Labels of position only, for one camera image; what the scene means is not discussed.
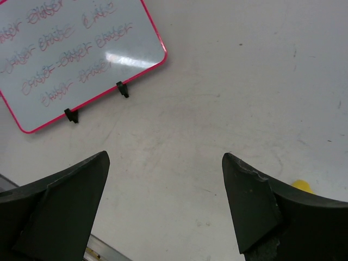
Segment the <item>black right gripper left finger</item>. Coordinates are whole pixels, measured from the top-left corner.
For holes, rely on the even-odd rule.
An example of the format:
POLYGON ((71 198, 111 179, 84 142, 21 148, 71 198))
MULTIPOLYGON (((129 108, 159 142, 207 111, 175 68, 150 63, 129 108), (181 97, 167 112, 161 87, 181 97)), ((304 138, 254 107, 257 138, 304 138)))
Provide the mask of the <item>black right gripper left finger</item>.
POLYGON ((1 260, 82 260, 107 181, 106 151, 1 192, 1 260))

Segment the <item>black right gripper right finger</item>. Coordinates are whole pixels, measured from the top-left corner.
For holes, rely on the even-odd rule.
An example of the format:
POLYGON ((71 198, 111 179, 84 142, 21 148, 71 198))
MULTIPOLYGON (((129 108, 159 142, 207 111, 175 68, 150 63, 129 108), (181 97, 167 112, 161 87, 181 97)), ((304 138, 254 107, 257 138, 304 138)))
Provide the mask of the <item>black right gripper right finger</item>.
POLYGON ((246 260, 347 260, 346 202, 294 188, 231 153, 222 172, 246 260))

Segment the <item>yellow bone-shaped eraser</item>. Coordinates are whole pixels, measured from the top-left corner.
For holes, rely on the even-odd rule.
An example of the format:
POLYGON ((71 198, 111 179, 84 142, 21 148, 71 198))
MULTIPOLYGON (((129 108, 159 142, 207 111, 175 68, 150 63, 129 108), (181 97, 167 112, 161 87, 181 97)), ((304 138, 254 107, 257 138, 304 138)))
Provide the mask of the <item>yellow bone-shaped eraser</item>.
POLYGON ((297 188, 299 190, 305 191, 307 193, 314 194, 314 191, 310 187, 309 183, 304 181, 304 180, 298 179, 298 180, 294 181, 291 184, 291 186, 294 188, 297 188))

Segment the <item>pink framed whiteboard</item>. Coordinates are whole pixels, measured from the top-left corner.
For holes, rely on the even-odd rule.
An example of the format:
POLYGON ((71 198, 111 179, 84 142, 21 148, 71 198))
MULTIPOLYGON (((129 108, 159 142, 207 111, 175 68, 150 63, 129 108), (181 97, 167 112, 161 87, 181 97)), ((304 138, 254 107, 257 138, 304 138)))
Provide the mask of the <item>pink framed whiteboard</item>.
POLYGON ((166 58, 143 1, 1 1, 1 95, 24 133, 166 58))

